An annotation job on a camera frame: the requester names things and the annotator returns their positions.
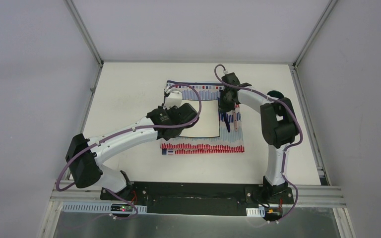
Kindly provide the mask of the dark green mug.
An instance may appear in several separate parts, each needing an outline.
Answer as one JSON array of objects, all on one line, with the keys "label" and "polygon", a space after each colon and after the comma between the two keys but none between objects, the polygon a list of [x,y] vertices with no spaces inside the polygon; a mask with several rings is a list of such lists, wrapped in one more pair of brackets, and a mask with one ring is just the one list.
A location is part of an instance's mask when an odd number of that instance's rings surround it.
[{"label": "dark green mug", "polygon": [[281,92],[276,91],[276,90],[269,91],[267,95],[272,97],[272,98],[277,98],[277,99],[284,98],[284,95]]}]

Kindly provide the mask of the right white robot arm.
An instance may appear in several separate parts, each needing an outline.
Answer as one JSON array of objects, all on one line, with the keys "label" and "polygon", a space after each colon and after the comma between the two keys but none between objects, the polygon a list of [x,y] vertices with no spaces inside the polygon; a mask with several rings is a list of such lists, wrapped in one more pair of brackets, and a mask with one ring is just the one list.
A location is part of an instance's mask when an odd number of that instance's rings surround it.
[{"label": "right white robot arm", "polygon": [[264,201],[274,203],[288,188],[285,178],[288,147],[299,134],[292,102],[278,91],[270,91],[267,95],[255,92],[250,84],[241,83],[233,72],[226,72],[221,80],[224,83],[219,97],[221,114],[243,104],[260,115],[261,132],[268,144],[268,165],[259,195]]}]

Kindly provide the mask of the white square plate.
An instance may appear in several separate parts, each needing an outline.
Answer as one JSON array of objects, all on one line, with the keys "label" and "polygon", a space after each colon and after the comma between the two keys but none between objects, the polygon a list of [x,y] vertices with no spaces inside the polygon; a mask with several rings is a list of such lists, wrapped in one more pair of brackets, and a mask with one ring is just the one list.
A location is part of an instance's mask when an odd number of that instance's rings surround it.
[{"label": "white square plate", "polygon": [[220,136],[218,115],[218,101],[201,101],[202,110],[198,122],[190,128],[184,129],[180,137],[214,138]]}]

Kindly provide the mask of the silver spoon pink handle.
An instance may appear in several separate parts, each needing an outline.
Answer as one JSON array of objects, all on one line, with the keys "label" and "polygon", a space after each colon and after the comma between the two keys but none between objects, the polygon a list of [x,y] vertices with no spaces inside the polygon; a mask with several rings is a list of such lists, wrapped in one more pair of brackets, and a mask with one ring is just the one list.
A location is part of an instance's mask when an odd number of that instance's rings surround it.
[{"label": "silver spoon pink handle", "polygon": [[234,118],[234,130],[237,132],[239,131],[239,107],[237,104],[235,104],[235,108],[233,110],[233,118]]}]

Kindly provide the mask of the dark blue plastic knife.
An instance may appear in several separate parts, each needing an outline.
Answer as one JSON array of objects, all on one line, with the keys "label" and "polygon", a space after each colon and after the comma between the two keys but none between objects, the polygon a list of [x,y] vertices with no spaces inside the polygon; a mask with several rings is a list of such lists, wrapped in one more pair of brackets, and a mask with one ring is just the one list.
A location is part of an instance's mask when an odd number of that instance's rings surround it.
[{"label": "dark blue plastic knife", "polygon": [[230,133],[231,132],[231,128],[230,128],[230,122],[228,120],[227,113],[226,112],[222,113],[222,117],[223,117],[223,121],[224,121],[224,123],[226,125],[226,129],[227,129],[228,133]]}]

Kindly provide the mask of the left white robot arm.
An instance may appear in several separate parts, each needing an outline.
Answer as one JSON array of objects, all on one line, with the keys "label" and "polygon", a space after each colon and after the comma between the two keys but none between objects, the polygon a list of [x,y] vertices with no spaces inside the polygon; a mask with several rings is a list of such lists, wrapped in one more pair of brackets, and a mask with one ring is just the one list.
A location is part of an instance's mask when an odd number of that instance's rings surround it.
[{"label": "left white robot arm", "polygon": [[134,146],[178,137],[186,128],[197,123],[201,105],[182,103],[181,92],[167,94],[164,103],[133,124],[113,133],[85,138],[74,136],[66,154],[67,168],[77,188],[92,185],[111,191],[118,200],[131,196],[132,185],[124,171],[115,171],[104,162]]}]

